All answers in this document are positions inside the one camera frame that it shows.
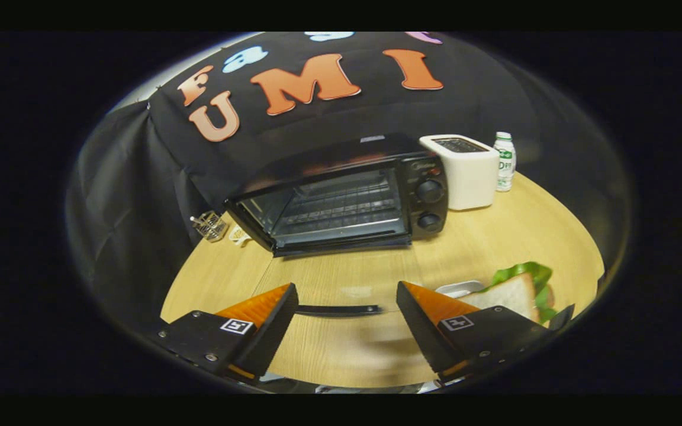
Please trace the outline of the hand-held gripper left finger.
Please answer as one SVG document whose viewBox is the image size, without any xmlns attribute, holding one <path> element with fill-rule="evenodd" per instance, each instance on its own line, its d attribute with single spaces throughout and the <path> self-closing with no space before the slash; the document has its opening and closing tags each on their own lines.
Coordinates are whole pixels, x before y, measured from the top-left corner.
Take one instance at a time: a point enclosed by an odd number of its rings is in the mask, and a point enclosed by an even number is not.
<svg viewBox="0 0 682 426">
<path fill-rule="evenodd" d="M 294 283 L 215 314 L 194 310 L 163 325 L 152 342 L 208 374 L 254 385 L 270 366 L 298 309 Z"/>
</svg>

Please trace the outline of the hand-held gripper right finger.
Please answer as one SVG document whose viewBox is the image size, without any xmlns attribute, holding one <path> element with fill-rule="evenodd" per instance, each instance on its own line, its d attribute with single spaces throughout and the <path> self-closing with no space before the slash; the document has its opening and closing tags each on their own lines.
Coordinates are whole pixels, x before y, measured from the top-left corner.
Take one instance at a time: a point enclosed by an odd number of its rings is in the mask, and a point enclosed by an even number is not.
<svg viewBox="0 0 682 426">
<path fill-rule="evenodd" d="M 523 360 L 553 332 L 504 305 L 477 308 L 400 281 L 396 303 L 439 380 L 478 380 Z"/>
</svg>

